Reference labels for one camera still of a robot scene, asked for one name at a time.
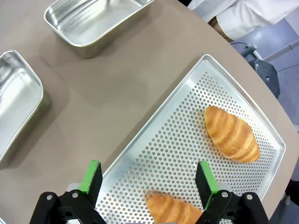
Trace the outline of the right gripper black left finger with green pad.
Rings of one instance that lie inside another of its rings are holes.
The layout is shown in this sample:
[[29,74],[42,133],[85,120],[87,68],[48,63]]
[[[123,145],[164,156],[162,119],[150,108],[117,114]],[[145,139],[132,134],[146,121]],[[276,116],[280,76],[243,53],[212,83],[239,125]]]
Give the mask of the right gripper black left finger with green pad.
[[77,219],[81,224],[101,224],[103,218],[95,210],[103,176],[101,163],[92,160],[78,189],[61,196],[43,192],[32,214],[31,224],[65,224]]

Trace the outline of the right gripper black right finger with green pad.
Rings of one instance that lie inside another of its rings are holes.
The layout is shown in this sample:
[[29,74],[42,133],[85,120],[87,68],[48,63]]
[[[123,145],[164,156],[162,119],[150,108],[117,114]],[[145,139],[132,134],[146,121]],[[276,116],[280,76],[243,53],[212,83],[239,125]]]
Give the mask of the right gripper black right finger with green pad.
[[208,162],[197,165],[195,183],[204,208],[198,224],[218,224],[222,219],[233,224],[268,224],[269,219],[259,196],[245,192],[241,196],[220,189]]

